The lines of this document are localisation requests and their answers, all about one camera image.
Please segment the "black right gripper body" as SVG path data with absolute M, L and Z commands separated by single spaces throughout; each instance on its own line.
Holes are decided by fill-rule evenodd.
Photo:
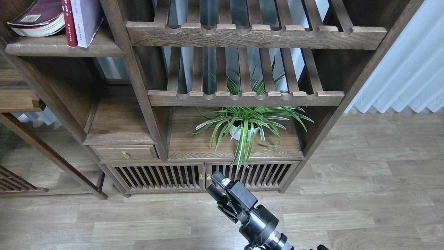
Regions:
M 266 245 L 274 240 L 278 242 L 276 226 L 279 220 L 263 205 L 258 205 L 249 212 L 248 220 L 242 223 L 239 232 L 251 245 Z

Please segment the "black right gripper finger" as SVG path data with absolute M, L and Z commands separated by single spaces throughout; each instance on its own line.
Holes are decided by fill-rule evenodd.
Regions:
M 245 187 L 243 185 L 238 187 L 241 188 L 239 191 L 236 191 L 234 186 L 230 187 L 228 191 L 231 191 L 231 194 L 228 195 L 223 195 L 215 185 L 210 185 L 206 191 L 216 200 L 218 209 L 233 223 L 240 221 L 245 224 L 245 208 L 242 199 L 235 197 L 245 191 Z
M 249 212 L 256 205 L 257 198 L 240 181 L 231 181 L 219 171 L 211 179 L 211 196 L 224 214 Z

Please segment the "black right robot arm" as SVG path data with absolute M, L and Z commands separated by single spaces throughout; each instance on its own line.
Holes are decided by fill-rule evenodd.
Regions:
M 231 181 L 221 172 L 207 175 L 212 180 L 206 191 L 215 199 L 218 209 L 233 223 L 240 221 L 239 232 L 249 242 L 246 250 L 293 250 L 287 242 L 287 236 L 276 231 L 279 220 L 263 205 L 258 205 L 257 198 L 239 181 Z

